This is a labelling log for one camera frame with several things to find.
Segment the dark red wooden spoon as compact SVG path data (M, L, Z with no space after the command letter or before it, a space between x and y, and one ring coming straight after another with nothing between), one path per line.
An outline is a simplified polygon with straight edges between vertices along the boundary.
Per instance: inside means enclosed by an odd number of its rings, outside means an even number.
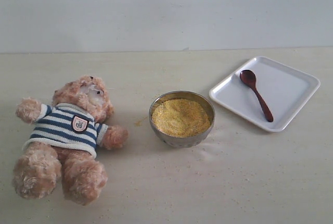
M240 80L242 81L243 84L245 84L247 87L249 87L254 94L256 95L259 104L262 108L263 114L265 119L268 122L273 122L274 121L274 117L272 115L272 112L270 111L268 105L266 104L265 100L263 99L263 97L261 96L261 94L258 92L257 90L257 78L254 74L253 71L249 70L249 69L245 69L242 70L239 74Z

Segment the beige teddy bear striped sweater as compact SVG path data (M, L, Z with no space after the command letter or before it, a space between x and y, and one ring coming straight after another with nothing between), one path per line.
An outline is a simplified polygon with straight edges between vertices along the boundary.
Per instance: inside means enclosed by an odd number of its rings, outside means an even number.
M106 124L112 113L105 83L93 76L57 89L50 105L24 98L16 116L34 129L13 169L16 193L44 198L60 181L67 200L80 205L96 200L108 180L96 148L121 148L128 138L124 127Z

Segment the white rectangular plastic tray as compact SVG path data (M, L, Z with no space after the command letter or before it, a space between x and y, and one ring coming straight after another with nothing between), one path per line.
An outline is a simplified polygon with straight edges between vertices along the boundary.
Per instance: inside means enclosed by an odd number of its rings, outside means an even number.
M254 92L240 80L243 70L254 72L256 87L273 114L268 122ZM318 78L275 60L257 56L215 85L209 97L268 132L283 131L320 87Z

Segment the yellow millet grains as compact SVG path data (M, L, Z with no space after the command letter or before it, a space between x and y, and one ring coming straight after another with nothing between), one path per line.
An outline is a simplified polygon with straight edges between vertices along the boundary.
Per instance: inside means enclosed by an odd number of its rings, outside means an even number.
M153 111L152 121L159 131L176 138L196 136L211 125L199 103L183 98L163 102Z

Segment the metal bowl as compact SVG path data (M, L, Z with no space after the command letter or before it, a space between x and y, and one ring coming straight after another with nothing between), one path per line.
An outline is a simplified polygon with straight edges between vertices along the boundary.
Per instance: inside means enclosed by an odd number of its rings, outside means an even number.
M198 134L196 136L187 137L187 138L176 138L176 137L164 134L156 128L156 126L154 125L154 123L152 121L153 111L165 101L172 100L172 99L180 99L180 98L195 101L204 108L204 110L208 114L209 120L211 122L211 125L208 130L206 130L205 132ZM208 134L211 132L211 130L214 126L214 120L215 120L215 111L214 111L212 104L205 97L201 96L200 94L191 92L191 91L167 92L167 93L159 96L152 103L152 105L150 106L150 109L149 109L150 125L151 125L152 129L154 130L156 136L158 136L158 138L161 139L164 143L166 143L174 148L192 147L192 146L195 146L195 145L198 145L199 143L201 143L204 139L207 138Z

